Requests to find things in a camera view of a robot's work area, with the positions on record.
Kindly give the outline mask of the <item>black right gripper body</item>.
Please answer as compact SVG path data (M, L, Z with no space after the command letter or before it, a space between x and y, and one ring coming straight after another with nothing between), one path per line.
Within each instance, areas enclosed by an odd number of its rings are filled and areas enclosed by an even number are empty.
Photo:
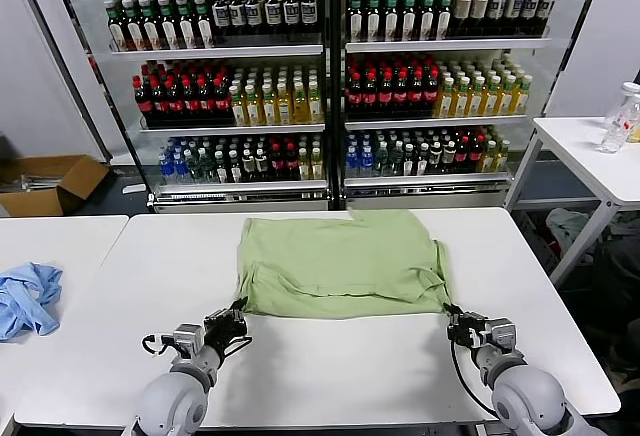
M447 326L447 338L450 342L468 349L481 347L485 343L484 333L489 319L486 316L475 314L475 320L460 318L457 326Z

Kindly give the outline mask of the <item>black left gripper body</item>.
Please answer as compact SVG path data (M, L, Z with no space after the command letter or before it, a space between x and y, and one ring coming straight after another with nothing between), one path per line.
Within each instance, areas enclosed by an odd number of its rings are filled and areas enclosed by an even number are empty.
M234 322L207 325L204 321L204 345L214 349L218 355L231 355L246 344L246 337L235 337Z

